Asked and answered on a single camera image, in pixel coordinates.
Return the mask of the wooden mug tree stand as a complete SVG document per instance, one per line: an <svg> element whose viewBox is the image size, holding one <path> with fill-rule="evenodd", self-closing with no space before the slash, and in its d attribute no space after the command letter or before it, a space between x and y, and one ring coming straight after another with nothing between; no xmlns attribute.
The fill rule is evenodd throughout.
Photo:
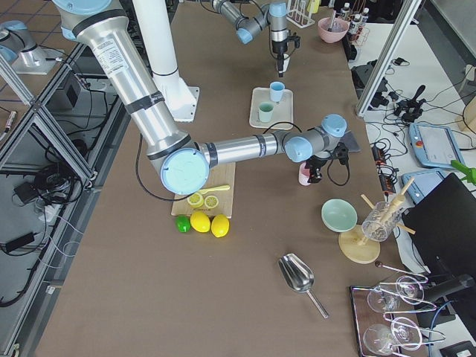
<svg viewBox="0 0 476 357"><path fill-rule="evenodd" d="M395 197L390 202L388 202L390 206L388 207L383 220L386 220L389 215L392 214L392 212L402 206L402 203L405 200L405 193L413 181L414 178L411 178L402 188L400 193L395 195ZM361 197L370 206L371 210L375 207L376 204L373 204L364 194L361 194ZM347 258L356 263L368 264L375 261L379 256L380 242L375 242L366 238L362 232L361 225L356 225L350 231L340 233L338 244L341 251ZM396 226L410 234L416 233L414 229L406 227L405 225L399 223L399 221L396 223Z"/></svg>

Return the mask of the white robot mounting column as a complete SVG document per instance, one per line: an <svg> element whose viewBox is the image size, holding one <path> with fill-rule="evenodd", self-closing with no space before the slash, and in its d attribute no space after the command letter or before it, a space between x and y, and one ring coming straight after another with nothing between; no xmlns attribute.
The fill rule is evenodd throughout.
<svg viewBox="0 0 476 357"><path fill-rule="evenodd" d="M152 78L164 95L167 108L177 122L194 120L199 88L188 86L181 78L164 0L133 2L145 44Z"/></svg>

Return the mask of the wine glass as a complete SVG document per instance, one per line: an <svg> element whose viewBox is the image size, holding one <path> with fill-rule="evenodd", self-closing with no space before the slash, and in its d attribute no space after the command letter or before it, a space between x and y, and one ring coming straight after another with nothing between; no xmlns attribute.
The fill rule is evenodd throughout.
<svg viewBox="0 0 476 357"><path fill-rule="evenodd" d="M422 333L409 318L394 318L390 324L390 331L396 345L404 350L418 350L422 345Z"/></svg>
<svg viewBox="0 0 476 357"><path fill-rule="evenodd" d="M381 289L371 289L367 295L367 303L374 312L394 312L399 307L397 296Z"/></svg>
<svg viewBox="0 0 476 357"><path fill-rule="evenodd" d="M401 276L396 280L396 292L404 302L410 305L419 305L424 300L422 284L411 276Z"/></svg>

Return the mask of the blue plastic cup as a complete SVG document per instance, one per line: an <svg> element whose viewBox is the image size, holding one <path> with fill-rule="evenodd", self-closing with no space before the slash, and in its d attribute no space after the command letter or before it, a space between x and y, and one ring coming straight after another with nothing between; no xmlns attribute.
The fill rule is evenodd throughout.
<svg viewBox="0 0 476 357"><path fill-rule="evenodd" d="M270 100L279 103L283 97L284 90L286 89L284 83L274 81L269 85Z"/></svg>

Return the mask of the pink plastic cup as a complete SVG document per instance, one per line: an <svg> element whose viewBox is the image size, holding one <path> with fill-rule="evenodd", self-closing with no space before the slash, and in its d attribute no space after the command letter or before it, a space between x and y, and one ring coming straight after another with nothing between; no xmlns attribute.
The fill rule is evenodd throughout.
<svg viewBox="0 0 476 357"><path fill-rule="evenodd" d="M311 183L309 182L310 171L309 168L306 167L306 163L302 162L299 166L298 172L298 181L303 186L309 186Z"/></svg>

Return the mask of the yellow plastic knife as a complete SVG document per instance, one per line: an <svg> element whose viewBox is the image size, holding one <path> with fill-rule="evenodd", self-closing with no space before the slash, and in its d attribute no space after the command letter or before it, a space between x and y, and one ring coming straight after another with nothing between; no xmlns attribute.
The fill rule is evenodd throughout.
<svg viewBox="0 0 476 357"><path fill-rule="evenodd" d="M211 192L227 191L227 190L230 190L230 188L231 186L229 184L224 184L224 185L219 185L215 187L202 188L198 190L197 193L205 195L206 193L211 193Z"/></svg>

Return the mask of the blue teach pendant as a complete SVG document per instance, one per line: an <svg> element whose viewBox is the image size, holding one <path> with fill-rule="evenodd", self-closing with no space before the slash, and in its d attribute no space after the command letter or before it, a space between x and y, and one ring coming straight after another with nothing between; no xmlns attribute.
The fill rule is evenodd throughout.
<svg viewBox="0 0 476 357"><path fill-rule="evenodd" d="M452 169L453 160L465 163L449 127L411 123L408 133L416 159L422 166Z"/></svg>
<svg viewBox="0 0 476 357"><path fill-rule="evenodd" d="M402 184L405 185L411 178L413 183L407 190L413 203L420 203L436 186L438 186L447 176L440 168L420 170L412 173L405 173L401 176Z"/></svg>

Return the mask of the green plastic cup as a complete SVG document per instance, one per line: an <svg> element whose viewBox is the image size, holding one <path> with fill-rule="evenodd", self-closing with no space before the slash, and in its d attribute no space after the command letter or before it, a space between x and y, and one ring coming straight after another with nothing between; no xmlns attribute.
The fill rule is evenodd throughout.
<svg viewBox="0 0 476 357"><path fill-rule="evenodd" d="M274 104L271 102L262 102L258 106L258 120L261 123L269 123L272 119Z"/></svg>

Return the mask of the metal muddler stick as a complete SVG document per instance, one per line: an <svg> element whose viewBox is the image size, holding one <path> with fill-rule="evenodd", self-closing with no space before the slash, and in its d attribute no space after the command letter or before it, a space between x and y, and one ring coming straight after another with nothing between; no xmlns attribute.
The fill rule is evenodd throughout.
<svg viewBox="0 0 476 357"><path fill-rule="evenodd" d="M327 30L329 32L332 32L333 24L334 24L334 21L335 21L335 15L336 15L336 11L334 10L332 12L331 16L329 17L329 23L328 23L328 27L327 27Z"/></svg>

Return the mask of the lemon slice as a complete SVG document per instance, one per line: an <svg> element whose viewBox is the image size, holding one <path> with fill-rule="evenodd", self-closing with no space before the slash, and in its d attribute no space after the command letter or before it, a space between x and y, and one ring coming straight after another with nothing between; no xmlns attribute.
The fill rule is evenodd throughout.
<svg viewBox="0 0 476 357"><path fill-rule="evenodd" d="M208 195L204 197L204 206L211 210L219 205L219 199L215 195Z"/></svg>
<svg viewBox="0 0 476 357"><path fill-rule="evenodd" d="M200 208L204 205L205 199L201 193L193 193L192 195L187 197L187 203L192 208Z"/></svg>

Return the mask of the green lime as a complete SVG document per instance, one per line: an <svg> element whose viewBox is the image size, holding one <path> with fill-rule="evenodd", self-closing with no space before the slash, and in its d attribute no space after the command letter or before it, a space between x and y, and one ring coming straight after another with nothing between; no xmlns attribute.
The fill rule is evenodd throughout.
<svg viewBox="0 0 476 357"><path fill-rule="evenodd" d="M180 233L187 233L191 229L188 216L177 216L175 219L176 228Z"/></svg>

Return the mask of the clear glass on stand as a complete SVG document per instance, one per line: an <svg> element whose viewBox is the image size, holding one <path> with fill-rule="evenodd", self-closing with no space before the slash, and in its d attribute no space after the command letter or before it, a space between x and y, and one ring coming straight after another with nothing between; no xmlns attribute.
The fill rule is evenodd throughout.
<svg viewBox="0 0 476 357"><path fill-rule="evenodd" d="M388 207L387 202L378 202L361 225L364 236L375 242L385 241L401 219L402 209L398 208L386 220L383 220Z"/></svg>

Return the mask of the pink bowl with ice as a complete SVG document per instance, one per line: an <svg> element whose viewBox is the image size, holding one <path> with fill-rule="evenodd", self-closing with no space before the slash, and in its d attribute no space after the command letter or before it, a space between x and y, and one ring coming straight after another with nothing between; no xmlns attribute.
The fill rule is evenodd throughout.
<svg viewBox="0 0 476 357"><path fill-rule="evenodd" d="M331 30L329 30L329 21L329 17L318 21L319 37L326 43L335 43L342 40L349 30L350 23L343 19L335 18Z"/></svg>

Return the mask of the aluminium frame post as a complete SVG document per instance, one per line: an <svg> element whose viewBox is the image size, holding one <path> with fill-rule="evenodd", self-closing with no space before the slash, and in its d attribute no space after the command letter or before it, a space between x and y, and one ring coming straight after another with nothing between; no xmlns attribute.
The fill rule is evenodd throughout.
<svg viewBox="0 0 476 357"><path fill-rule="evenodd" d="M421 3L422 0L403 1L399 15L396 17L389 36L382 48L379 58L377 59L376 65L367 81L367 85L364 87L364 91L356 104L356 115L358 118L364 117L367 108L385 75L387 67L393 59L394 52L402 41L405 31L414 18Z"/></svg>

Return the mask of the wooden cutting board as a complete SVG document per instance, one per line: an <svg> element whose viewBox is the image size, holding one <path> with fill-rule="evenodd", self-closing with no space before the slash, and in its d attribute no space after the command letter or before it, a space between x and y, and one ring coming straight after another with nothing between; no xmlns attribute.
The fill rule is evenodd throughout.
<svg viewBox="0 0 476 357"><path fill-rule="evenodd" d="M222 185L230 186L228 190L211 191L209 193L203 194L205 198L208 196L216 196L218 199L218 205L216 207L209 209L205 205L202 205L199 208L193 208L187 203L187 200L182 200L173 203L171 215L190 216L195 210L200 210L210 217L223 214L230 219L232 217L233 211L235 168L236 164L230 163L221 164L219 166L213 167L210 170L210 174L207 182L205 183L204 189Z"/></svg>

